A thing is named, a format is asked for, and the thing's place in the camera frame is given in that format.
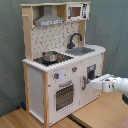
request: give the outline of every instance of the patterned backsplash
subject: patterned backsplash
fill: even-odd
[[[78,33],[79,22],[69,22],[47,27],[35,27],[31,31],[33,58],[41,57],[48,50],[66,50],[73,33]],[[78,36],[73,38],[78,46]]]

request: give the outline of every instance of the oven window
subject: oven window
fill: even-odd
[[[56,92],[56,111],[73,103],[73,85]]]
[[[72,17],[80,16],[81,7],[72,7]]]

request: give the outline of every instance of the wooden toy kitchen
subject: wooden toy kitchen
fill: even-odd
[[[100,96],[105,48],[85,44],[90,2],[22,4],[27,111],[47,128]]]

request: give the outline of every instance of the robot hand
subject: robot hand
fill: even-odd
[[[90,81],[90,86],[103,92],[117,91],[123,93],[122,100],[128,104],[128,79],[115,77],[110,74],[103,75]]]

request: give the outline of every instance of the faucet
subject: faucet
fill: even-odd
[[[67,45],[67,48],[68,48],[68,49],[72,49],[73,47],[75,47],[75,44],[73,44],[73,42],[72,42],[72,39],[73,39],[73,37],[74,37],[75,35],[80,36],[80,41],[82,41],[82,35],[81,35],[80,33],[74,33],[74,34],[71,36],[71,38],[70,38],[70,43]]]

